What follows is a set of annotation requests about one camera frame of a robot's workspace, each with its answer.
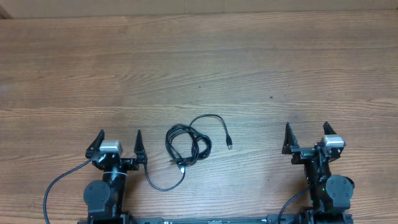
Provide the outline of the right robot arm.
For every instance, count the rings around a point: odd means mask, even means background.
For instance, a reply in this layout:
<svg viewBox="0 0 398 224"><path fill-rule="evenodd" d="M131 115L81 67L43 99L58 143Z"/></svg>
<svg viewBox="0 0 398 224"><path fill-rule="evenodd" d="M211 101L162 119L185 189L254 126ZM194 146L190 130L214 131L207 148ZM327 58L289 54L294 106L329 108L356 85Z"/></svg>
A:
<svg viewBox="0 0 398 224"><path fill-rule="evenodd" d="M340 158L346 143L328 122L324 122L323 131L321 140L312 147L300 147L290 123L285 126L282 153L292 155L293 165L304 166L308 187L285 203L278 214L278 223L353 223L352 216L345 211L351 207L355 184L349 177L330 171L330 163ZM301 209L296 215L283 214L290 203L306 193L311 207Z"/></svg>

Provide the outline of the black USB cable short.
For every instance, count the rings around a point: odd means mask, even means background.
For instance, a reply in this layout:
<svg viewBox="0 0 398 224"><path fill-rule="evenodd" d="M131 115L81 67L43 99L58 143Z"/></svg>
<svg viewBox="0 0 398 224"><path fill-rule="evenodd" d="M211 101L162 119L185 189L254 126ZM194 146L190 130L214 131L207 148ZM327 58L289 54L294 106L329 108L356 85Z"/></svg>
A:
<svg viewBox="0 0 398 224"><path fill-rule="evenodd" d="M150 186L161 192L168 192L178 187L186 177L186 168L175 164L154 164L144 166Z"/></svg>

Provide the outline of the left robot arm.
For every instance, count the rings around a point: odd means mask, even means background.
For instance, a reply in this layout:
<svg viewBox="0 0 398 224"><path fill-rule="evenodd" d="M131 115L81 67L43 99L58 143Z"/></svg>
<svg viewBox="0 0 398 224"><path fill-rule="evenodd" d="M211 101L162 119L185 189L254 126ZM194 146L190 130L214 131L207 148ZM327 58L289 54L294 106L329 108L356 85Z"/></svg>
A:
<svg viewBox="0 0 398 224"><path fill-rule="evenodd" d="M118 140L106 140L102 129L85 152L85 157L103 171L101 180L89 183L83 199L88 207L87 223L133 224L136 219L123 210L127 173L139 170L147 163L142 134L137 132L134 146L135 158L123 158L123 148Z"/></svg>

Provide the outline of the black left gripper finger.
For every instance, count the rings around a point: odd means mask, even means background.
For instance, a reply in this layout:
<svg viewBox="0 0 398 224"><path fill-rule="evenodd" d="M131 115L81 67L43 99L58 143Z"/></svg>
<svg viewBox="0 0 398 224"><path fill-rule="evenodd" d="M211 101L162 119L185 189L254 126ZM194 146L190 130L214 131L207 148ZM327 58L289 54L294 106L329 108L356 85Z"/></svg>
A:
<svg viewBox="0 0 398 224"><path fill-rule="evenodd" d="M139 129L136 136L136 142L134 146L134 153L136 154L137 162L140 164L147 163L147 154L144 148L143 140L142 140L142 133Z"/></svg>
<svg viewBox="0 0 398 224"><path fill-rule="evenodd" d="M100 150L100 145L102 141L104 140L105 132L102 129L99 134L97 135L96 139L89 145L85 152L85 157L86 158L92 158L95 154L95 152Z"/></svg>

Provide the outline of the black USB cable long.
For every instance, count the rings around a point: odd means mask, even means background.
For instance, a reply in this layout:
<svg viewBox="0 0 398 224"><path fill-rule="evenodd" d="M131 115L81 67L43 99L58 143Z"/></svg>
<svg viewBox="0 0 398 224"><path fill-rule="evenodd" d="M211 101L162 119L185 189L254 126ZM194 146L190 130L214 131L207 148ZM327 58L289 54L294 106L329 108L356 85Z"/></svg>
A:
<svg viewBox="0 0 398 224"><path fill-rule="evenodd" d="M197 120L208 117L216 118L221 122L226 136L226 146L229 150L233 148L233 140L229 134L225 120L217 114L203 114L193 118L189 124L178 123L167 131L165 135L165 148L171 156L170 162L176 163L178 166L192 166L196 162L210 156L213 148L211 138L193 127L193 124ZM190 138L190 154L188 156L182 156L174 146L174 140L181 135L187 135Z"/></svg>

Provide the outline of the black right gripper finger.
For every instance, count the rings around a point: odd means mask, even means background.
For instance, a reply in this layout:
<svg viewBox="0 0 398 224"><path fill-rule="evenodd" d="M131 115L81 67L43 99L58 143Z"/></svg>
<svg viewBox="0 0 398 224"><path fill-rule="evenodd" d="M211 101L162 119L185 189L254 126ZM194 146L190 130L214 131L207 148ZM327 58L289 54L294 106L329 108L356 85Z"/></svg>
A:
<svg viewBox="0 0 398 224"><path fill-rule="evenodd" d="M282 154L295 154L299 151L299 144L289 122L285 125L285 138L282 146Z"/></svg>
<svg viewBox="0 0 398 224"><path fill-rule="evenodd" d="M334 135L336 132L333 130L329 122L325 121L323 124L324 135Z"/></svg>

